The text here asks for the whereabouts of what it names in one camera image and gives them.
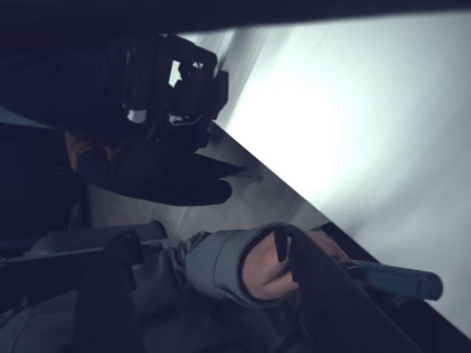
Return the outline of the person's right hand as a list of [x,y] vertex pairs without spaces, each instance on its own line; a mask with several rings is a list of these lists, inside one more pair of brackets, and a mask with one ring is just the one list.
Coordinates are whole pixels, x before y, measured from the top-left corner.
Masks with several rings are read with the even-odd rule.
[[241,272],[242,282],[255,299],[281,299],[299,288],[293,280],[290,265],[290,260],[278,260],[275,234],[271,232],[245,257]]

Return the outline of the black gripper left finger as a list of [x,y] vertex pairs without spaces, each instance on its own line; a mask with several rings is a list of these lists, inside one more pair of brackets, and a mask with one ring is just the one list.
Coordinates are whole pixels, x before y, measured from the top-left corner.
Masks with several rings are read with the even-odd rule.
[[143,262],[135,232],[113,237],[93,259],[77,291],[76,352],[142,352],[132,266]]

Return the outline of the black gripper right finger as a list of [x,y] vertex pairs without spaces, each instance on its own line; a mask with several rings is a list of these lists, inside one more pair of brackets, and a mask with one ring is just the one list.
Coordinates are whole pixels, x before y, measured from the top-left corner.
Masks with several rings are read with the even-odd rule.
[[288,260],[315,352],[419,352],[369,295],[302,230],[274,228],[279,261]]

